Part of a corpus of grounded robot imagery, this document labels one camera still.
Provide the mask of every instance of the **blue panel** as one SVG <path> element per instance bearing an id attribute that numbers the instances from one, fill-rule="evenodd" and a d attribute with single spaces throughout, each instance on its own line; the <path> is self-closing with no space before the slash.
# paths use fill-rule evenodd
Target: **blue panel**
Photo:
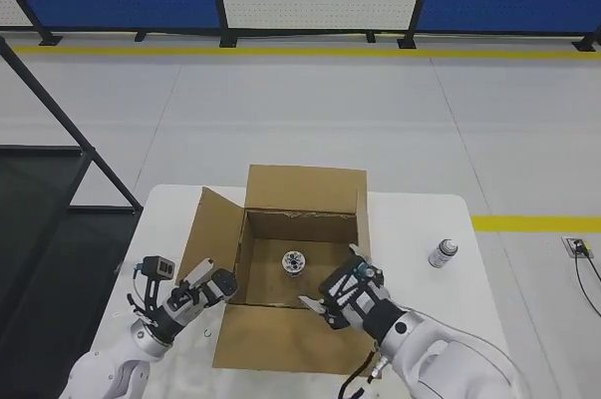
<path id="1" fill-rule="evenodd" d="M 592 32 L 601 0 L 425 0 L 418 30 Z"/>
<path id="2" fill-rule="evenodd" d="M 43 26 L 218 28 L 215 0 L 29 0 Z"/>

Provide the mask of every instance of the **white perforated panel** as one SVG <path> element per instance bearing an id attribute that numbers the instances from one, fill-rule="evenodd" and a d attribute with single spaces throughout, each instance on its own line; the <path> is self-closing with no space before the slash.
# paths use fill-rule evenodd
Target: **white perforated panel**
<path id="1" fill-rule="evenodd" d="M 15 0 L 0 0 L 0 26 L 32 26 Z"/>
<path id="2" fill-rule="evenodd" d="M 408 29 L 415 0 L 225 0 L 230 28 Z"/>

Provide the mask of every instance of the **gray floor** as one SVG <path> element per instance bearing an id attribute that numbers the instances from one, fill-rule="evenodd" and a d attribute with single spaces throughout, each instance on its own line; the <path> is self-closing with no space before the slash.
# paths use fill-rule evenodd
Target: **gray floor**
<path id="1" fill-rule="evenodd" d="M 457 194 L 472 214 L 601 214 L 601 62 L 23 58 L 140 201 L 299 164 L 365 169 L 373 191 Z M 71 143 L 0 62 L 0 144 Z M 90 170 L 75 203 L 125 200 Z M 533 397 L 601 399 L 601 321 L 559 236 L 478 239 Z M 601 234 L 587 238 L 601 272 Z"/>

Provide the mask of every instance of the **fence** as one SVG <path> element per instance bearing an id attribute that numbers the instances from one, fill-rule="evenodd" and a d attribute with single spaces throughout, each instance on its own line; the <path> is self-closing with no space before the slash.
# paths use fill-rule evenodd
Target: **fence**
<path id="1" fill-rule="evenodd" d="M 51 32 L 131 31 L 136 40 L 164 32 L 220 37 L 366 33 L 404 34 L 415 48 L 426 34 L 583 37 L 580 51 L 601 44 L 601 0 L 0 0 L 0 29 Z"/>

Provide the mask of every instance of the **electrical outlet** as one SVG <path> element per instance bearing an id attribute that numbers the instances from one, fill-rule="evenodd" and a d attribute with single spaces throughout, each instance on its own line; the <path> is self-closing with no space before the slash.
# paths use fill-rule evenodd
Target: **electrical outlet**
<path id="1" fill-rule="evenodd" d="M 592 248 L 590 247 L 590 244 L 583 238 L 580 237 L 567 237 L 567 236 L 562 236 L 561 240 L 563 241 L 563 245 L 566 247 L 566 252 L 568 252 L 568 255 L 570 257 L 572 257 L 573 259 L 575 257 L 579 258 L 579 259 L 585 259 L 586 255 L 584 255 L 583 253 L 576 253 L 576 247 L 577 245 L 575 244 L 575 241 L 577 239 L 580 239 L 583 244 L 586 246 L 586 248 L 588 249 L 588 256 L 592 259 L 593 257 L 595 257 L 594 253 L 592 253 Z"/>

